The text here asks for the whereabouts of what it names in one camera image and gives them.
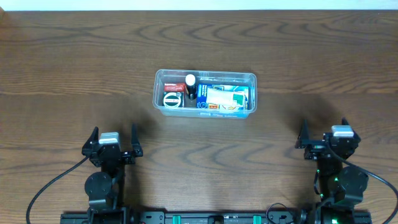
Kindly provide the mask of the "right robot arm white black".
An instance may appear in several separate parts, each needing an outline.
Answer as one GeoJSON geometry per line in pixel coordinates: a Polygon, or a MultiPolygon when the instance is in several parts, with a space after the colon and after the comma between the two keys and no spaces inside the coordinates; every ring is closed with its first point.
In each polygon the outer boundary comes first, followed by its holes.
{"type": "Polygon", "coordinates": [[[361,138],[352,129],[346,119],[340,125],[331,127],[330,133],[324,133],[323,139],[310,137],[308,124],[303,122],[295,148],[304,149],[304,158],[317,162],[317,171],[313,189],[320,201],[307,211],[302,223],[324,224],[368,224],[371,214],[355,210],[355,205],[363,201],[369,176],[353,166],[343,166],[361,138]]]}

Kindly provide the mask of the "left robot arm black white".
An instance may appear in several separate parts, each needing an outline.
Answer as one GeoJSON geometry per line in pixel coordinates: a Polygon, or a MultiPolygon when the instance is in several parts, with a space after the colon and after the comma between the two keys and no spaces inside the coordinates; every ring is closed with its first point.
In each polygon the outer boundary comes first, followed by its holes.
{"type": "Polygon", "coordinates": [[[131,127],[131,147],[130,151],[123,151],[119,133],[100,134],[97,127],[84,143],[81,153],[101,169],[85,182],[89,209],[84,223],[134,223],[134,214],[124,204],[125,166],[135,164],[136,158],[143,156],[134,124],[131,127]]]}

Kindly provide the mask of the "blue fever patch box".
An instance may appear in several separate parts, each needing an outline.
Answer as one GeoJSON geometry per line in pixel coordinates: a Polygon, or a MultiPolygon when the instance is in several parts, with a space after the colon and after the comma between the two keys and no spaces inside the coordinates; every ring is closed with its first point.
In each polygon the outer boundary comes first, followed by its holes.
{"type": "Polygon", "coordinates": [[[239,85],[217,85],[217,84],[199,84],[197,93],[197,108],[213,110],[247,110],[249,108],[249,87],[239,85]],[[224,91],[242,91],[245,94],[245,104],[243,107],[216,105],[206,102],[207,89],[214,88],[224,91]]]}

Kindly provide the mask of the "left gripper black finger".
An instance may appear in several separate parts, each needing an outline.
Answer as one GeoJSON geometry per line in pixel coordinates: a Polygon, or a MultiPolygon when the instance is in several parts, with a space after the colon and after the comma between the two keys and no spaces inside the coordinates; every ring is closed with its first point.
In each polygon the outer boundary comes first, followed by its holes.
{"type": "Polygon", "coordinates": [[[86,143],[84,143],[81,153],[85,156],[85,157],[90,157],[92,151],[93,151],[93,146],[98,143],[98,132],[99,132],[99,128],[98,127],[94,127],[93,132],[91,133],[90,137],[88,138],[88,140],[86,141],[86,143]]]}
{"type": "Polygon", "coordinates": [[[141,144],[138,139],[137,128],[136,128],[135,124],[132,124],[132,127],[131,127],[131,146],[132,146],[134,157],[142,157],[143,156],[143,150],[142,150],[141,144]]]}

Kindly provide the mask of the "dark green round-logo box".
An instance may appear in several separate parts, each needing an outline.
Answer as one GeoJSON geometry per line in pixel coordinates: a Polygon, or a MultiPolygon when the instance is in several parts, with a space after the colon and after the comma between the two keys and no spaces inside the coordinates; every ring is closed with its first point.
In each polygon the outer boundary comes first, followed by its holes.
{"type": "Polygon", "coordinates": [[[183,108],[184,94],[183,92],[165,91],[162,102],[164,107],[183,108]]]}

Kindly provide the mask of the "dark syrup bottle white cap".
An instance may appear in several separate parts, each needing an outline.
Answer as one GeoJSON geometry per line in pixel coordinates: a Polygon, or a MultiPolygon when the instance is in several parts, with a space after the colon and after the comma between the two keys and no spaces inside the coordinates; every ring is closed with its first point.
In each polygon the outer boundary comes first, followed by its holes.
{"type": "Polygon", "coordinates": [[[188,74],[185,77],[185,88],[188,98],[194,100],[197,97],[197,85],[196,77],[193,74],[188,74]]]}

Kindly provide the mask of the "white green medicine box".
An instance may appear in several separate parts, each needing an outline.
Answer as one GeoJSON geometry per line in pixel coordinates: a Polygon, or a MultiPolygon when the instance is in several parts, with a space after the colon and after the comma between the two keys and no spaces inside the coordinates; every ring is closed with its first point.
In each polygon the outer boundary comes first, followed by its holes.
{"type": "Polygon", "coordinates": [[[245,94],[242,91],[224,91],[209,88],[207,89],[206,102],[216,105],[243,107],[245,94]]]}

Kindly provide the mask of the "red orange medicine box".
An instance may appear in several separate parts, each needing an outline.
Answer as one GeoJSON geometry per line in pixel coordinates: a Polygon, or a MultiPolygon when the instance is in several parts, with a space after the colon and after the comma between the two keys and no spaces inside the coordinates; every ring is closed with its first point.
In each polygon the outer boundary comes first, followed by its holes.
{"type": "Polygon", "coordinates": [[[184,83],[165,83],[164,91],[165,92],[184,92],[185,84],[184,83]]]}

